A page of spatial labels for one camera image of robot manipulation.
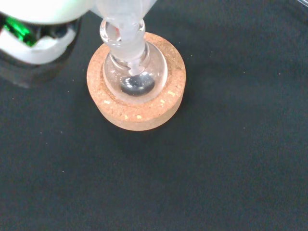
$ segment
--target dark surface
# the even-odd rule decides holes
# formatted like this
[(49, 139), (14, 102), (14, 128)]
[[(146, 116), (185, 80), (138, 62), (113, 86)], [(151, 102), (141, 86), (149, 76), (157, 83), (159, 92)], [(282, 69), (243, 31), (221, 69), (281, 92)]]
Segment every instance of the dark surface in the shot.
[(145, 21), (187, 68), (180, 110), (158, 129), (116, 128), (90, 98), (91, 13), (52, 83), (1, 81), (0, 230), (308, 230), (304, 12), (161, 0)]

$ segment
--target round-bottom flask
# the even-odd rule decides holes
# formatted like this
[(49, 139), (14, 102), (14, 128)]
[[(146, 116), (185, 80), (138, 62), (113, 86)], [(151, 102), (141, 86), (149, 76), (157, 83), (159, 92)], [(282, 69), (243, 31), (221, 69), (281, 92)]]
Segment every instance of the round-bottom flask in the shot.
[(103, 20), (102, 40), (110, 48), (104, 62), (104, 80), (118, 99), (145, 103), (157, 97), (167, 80), (167, 63), (161, 51), (144, 40), (144, 22), (132, 26), (130, 38), (122, 39), (120, 30)]

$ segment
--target white robotic arm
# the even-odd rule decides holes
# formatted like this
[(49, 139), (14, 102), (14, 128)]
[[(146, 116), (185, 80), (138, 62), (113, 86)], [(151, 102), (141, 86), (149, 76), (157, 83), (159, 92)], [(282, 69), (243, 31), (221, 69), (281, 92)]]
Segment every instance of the white robotic arm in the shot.
[(75, 45), (80, 18), (95, 1), (1, 1), (0, 77), (22, 87), (52, 80)]

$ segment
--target cork stand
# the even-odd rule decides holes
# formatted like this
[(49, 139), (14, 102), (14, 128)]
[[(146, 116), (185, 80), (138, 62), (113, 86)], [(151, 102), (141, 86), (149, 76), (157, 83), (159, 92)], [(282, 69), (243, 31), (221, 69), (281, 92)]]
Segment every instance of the cork stand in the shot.
[(87, 84), (90, 95), (103, 116), (114, 125), (132, 131), (156, 128), (166, 123), (176, 113), (184, 94), (186, 71), (177, 49), (164, 38), (145, 33), (145, 40), (159, 48), (168, 66), (168, 78), (162, 92), (153, 100), (130, 104), (117, 99), (107, 88), (103, 63), (109, 48), (103, 44), (92, 56)]

